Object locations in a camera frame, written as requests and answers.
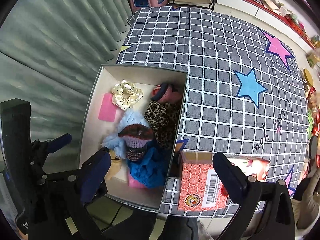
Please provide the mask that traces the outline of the red knitted hat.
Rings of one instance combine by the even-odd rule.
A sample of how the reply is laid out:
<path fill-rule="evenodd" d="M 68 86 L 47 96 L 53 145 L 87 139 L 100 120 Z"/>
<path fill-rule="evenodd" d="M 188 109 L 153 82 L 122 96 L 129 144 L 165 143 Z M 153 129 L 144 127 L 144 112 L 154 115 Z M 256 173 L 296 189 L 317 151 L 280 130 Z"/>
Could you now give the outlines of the red knitted hat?
<path fill-rule="evenodd" d="M 118 133 L 118 137 L 125 142 L 126 159 L 138 161 L 145 155 L 147 143 L 153 140 L 153 131 L 142 124 L 132 124 Z"/>

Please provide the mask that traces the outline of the blue cloth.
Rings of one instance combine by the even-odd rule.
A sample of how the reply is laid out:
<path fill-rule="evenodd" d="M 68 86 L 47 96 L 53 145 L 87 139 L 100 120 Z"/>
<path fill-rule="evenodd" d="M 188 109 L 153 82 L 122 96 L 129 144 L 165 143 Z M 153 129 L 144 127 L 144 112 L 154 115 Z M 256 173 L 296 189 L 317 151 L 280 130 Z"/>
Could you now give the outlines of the blue cloth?
<path fill-rule="evenodd" d="M 167 179 L 171 152 L 164 150 L 156 141 L 146 144 L 146 152 L 137 161 L 127 160 L 133 179 L 148 189 L 163 187 Z"/>

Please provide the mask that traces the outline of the pink foam sponge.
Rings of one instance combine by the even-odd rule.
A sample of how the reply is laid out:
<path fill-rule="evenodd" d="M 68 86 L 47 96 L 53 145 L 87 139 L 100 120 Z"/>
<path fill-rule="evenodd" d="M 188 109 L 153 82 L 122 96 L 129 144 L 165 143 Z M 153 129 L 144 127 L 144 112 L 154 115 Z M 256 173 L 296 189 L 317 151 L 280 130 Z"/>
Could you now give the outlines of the pink foam sponge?
<path fill-rule="evenodd" d="M 105 93 L 101 102 L 98 119 L 106 122 L 114 122 L 119 107 L 113 103 L 113 94 Z"/>

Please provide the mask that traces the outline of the cream polka dot scrunchie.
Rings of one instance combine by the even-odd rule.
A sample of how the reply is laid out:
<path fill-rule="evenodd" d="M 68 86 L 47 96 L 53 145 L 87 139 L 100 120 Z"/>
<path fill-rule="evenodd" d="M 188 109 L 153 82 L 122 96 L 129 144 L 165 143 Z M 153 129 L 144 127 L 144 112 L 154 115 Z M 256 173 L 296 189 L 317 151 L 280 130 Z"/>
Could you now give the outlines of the cream polka dot scrunchie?
<path fill-rule="evenodd" d="M 130 81 L 121 80 L 112 89 L 112 103 L 121 110 L 132 108 L 144 96 L 143 91 Z"/>

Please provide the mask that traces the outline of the leopard print scrunchie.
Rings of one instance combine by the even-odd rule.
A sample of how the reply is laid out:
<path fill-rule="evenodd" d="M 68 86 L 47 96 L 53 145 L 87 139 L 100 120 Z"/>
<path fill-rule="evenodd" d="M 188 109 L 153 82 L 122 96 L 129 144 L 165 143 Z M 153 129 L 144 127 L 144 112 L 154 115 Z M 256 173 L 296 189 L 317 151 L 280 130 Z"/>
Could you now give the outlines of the leopard print scrunchie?
<path fill-rule="evenodd" d="M 180 109 L 179 104 L 150 101 L 144 114 L 144 118 L 153 130 L 158 145 L 164 150 L 173 148 L 180 119 Z"/>

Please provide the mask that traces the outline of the beige soft cloth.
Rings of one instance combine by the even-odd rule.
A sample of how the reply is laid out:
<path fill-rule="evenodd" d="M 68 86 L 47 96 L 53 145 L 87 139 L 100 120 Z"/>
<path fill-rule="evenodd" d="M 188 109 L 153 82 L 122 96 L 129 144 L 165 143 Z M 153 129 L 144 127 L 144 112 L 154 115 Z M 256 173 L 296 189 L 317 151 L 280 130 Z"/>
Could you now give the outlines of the beige soft cloth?
<path fill-rule="evenodd" d="M 105 175 L 105 180 L 108 181 L 112 177 L 114 177 L 121 169 L 122 161 L 120 158 L 118 158 L 113 150 L 109 151 L 110 157 L 111 157 L 111 166 Z"/>

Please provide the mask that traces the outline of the pink and navy sock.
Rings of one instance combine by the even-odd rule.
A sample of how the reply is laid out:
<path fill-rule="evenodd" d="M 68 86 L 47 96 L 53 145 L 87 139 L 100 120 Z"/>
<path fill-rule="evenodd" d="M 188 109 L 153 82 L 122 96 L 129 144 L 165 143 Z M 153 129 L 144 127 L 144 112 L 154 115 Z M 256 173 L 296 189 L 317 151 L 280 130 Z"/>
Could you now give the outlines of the pink and navy sock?
<path fill-rule="evenodd" d="M 182 94 L 170 83 L 162 83 L 151 92 L 151 101 L 175 104 L 182 100 Z"/>

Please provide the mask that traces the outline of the red snack box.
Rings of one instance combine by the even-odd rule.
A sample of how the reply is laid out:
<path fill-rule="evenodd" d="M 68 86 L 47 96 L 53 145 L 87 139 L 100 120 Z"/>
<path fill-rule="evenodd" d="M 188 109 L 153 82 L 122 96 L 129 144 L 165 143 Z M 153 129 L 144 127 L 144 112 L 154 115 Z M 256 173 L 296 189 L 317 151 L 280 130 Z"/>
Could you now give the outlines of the red snack box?
<path fill-rule="evenodd" d="M 178 209 L 183 211 L 211 211 L 226 207 L 228 193 L 218 178 L 209 152 L 180 152 L 181 183 Z M 246 176 L 265 181 L 270 162 L 245 155 L 226 155 L 227 159 Z"/>

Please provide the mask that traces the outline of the peanut jar black lid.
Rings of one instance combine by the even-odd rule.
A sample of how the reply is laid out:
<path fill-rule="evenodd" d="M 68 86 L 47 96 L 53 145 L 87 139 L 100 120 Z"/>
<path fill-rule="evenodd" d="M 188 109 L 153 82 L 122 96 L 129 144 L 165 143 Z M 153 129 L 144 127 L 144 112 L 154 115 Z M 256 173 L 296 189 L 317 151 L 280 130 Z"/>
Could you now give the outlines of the peanut jar black lid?
<path fill-rule="evenodd" d="M 309 148 L 308 148 L 308 158 L 310 160 L 314 159 L 317 155 L 317 137 L 313 135 L 309 140 Z"/>

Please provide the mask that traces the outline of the grey storage box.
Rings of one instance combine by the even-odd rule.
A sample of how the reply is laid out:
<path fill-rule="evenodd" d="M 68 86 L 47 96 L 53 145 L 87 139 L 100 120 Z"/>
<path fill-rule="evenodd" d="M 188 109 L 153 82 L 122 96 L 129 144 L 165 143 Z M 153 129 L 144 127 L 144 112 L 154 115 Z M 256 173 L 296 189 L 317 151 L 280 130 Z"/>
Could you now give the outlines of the grey storage box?
<path fill-rule="evenodd" d="M 158 211 L 175 154 L 187 73 L 147 66 L 103 65 L 89 98 L 79 162 L 107 149 L 107 195 Z"/>

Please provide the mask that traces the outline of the green curtain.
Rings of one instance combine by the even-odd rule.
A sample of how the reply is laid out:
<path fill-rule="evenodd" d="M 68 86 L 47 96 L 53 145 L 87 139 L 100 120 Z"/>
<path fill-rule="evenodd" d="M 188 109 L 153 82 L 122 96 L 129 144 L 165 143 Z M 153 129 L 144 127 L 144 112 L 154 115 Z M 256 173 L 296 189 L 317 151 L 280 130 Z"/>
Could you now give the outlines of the green curtain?
<path fill-rule="evenodd" d="M 72 142 L 51 154 L 48 173 L 79 165 L 89 96 L 115 59 L 131 14 L 127 0 L 17 0 L 1 26 L 1 100 L 31 104 L 31 138 Z"/>

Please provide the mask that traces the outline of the grey checked star tablecloth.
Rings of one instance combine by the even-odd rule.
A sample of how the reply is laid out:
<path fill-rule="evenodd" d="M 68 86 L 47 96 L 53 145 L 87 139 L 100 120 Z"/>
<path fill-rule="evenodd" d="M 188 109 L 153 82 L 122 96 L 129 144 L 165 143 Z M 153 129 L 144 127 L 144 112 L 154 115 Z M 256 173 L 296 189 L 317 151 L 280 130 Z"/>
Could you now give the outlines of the grey checked star tablecloth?
<path fill-rule="evenodd" d="M 119 64 L 187 72 L 178 138 L 185 148 L 261 157 L 267 180 L 300 182 L 308 144 L 302 78 L 289 47 L 270 54 L 271 35 L 233 16 L 197 8 L 143 8 L 128 18 Z"/>

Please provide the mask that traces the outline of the jar with yellow lid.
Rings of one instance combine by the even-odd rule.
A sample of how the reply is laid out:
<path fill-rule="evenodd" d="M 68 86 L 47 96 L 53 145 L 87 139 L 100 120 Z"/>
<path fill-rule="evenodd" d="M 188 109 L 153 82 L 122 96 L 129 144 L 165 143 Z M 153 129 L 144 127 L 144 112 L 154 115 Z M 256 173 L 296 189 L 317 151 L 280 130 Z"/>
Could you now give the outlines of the jar with yellow lid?
<path fill-rule="evenodd" d="M 309 70 L 305 68 L 303 70 L 303 75 L 304 75 L 304 79 L 305 79 L 306 83 L 308 84 L 308 86 L 312 87 L 313 86 L 313 78 L 312 78 Z"/>

